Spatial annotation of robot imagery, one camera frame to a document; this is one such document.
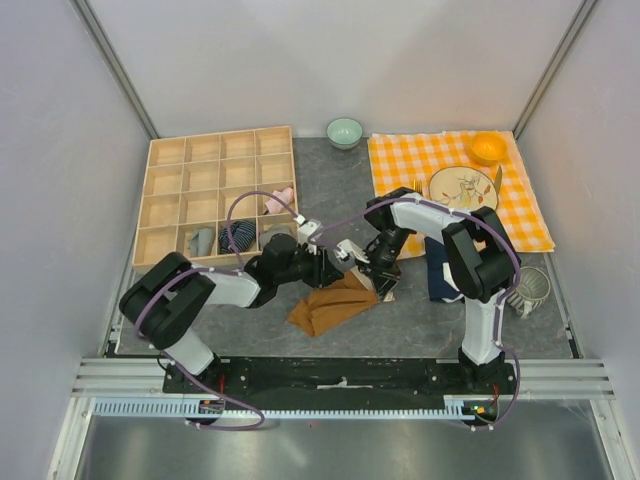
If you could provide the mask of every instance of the yellow bowl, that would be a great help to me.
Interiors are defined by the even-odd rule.
[[[469,142],[471,158],[480,165],[490,167],[507,156],[507,142],[496,132],[480,132]]]

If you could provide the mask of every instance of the checkered tablecloth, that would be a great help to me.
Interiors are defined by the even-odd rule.
[[[466,145],[476,132],[443,132],[419,135],[373,135],[369,139],[369,158],[376,195],[384,195],[398,187],[412,187],[422,180],[428,198],[431,177],[446,167],[469,166],[492,180],[497,166],[483,167],[472,162]],[[529,177],[511,132],[498,132],[507,141],[508,158],[502,165],[502,186],[498,216],[518,252],[549,252],[554,243],[547,229]],[[424,255],[424,241],[413,235],[399,258]]]

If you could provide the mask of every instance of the navy blue cloth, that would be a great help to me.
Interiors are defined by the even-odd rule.
[[[256,239],[256,224],[249,220],[233,222],[231,224],[231,235],[233,236],[233,242],[238,247],[238,251],[246,252]],[[226,227],[221,228],[220,233],[218,233],[218,244],[220,245],[221,254],[233,253]]]
[[[432,302],[441,303],[445,303],[445,299],[449,300],[449,302],[454,301],[460,296],[460,292],[444,279],[442,265],[448,263],[444,245],[427,237],[424,239],[424,248],[427,260],[429,299]]]

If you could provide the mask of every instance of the plate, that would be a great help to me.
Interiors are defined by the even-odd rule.
[[[437,171],[429,182],[429,195],[434,202],[453,208],[498,208],[498,194],[491,179],[470,167]]]

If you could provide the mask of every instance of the wall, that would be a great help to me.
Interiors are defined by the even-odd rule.
[[[0,476],[40,480],[105,332],[147,139],[68,2],[2,2],[0,37]]]
[[[91,0],[162,136],[511,129],[579,0]]]
[[[600,2],[520,145],[578,340],[602,357],[640,447],[640,56],[634,0]]]

